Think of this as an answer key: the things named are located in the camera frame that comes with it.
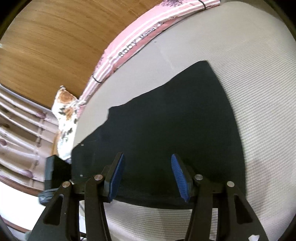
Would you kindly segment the floral orange white pillow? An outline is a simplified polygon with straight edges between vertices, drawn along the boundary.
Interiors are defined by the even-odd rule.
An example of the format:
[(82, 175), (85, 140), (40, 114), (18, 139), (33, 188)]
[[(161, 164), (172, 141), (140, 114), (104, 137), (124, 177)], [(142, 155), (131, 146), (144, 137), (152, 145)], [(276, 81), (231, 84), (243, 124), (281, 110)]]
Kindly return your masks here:
[(78, 125), (78, 99), (66, 87), (60, 86), (52, 106), (52, 113), (58, 121), (57, 154), (62, 160), (71, 158)]

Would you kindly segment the black pants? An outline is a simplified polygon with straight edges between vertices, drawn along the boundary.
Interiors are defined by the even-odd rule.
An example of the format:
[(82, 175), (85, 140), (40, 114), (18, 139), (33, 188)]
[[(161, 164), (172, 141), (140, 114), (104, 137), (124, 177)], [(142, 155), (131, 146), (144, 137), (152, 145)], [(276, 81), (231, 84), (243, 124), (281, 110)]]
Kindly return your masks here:
[(212, 182), (246, 190), (239, 128), (211, 66), (199, 61), (166, 84), (110, 108), (107, 120), (72, 151), (72, 179), (99, 174), (117, 153), (125, 168), (116, 200), (151, 208), (186, 209), (173, 171), (177, 154)]

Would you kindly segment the wooden bamboo headboard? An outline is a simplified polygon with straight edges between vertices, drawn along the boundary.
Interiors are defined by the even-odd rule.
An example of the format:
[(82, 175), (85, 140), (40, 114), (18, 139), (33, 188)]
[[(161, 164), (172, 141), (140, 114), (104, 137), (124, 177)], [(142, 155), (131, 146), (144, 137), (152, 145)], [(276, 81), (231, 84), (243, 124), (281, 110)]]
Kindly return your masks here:
[(80, 96), (103, 51), (150, 1), (32, 1), (1, 39), (1, 84), (50, 108), (65, 86)]

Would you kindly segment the pink striped Baby pillow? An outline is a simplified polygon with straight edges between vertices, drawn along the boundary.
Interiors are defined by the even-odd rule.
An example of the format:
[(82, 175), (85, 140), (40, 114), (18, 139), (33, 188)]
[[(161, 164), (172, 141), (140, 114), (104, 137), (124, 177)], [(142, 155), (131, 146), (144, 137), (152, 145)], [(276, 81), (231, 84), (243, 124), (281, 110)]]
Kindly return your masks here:
[(221, 1), (162, 1), (126, 27), (104, 50), (86, 88), (75, 104), (81, 115), (97, 89), (121, 65), (153, 38), (191, 14), (218, 6)]

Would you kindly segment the pink pleated curtain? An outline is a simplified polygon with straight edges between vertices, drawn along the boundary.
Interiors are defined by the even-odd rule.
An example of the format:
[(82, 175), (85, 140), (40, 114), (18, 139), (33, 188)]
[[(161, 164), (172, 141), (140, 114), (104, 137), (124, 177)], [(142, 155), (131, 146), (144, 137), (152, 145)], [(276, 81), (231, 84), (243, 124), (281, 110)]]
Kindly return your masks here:
[(46, 158), (54, 154), (58, 122), (44, 108), (1, 86), (1, 182), (36, 196)]

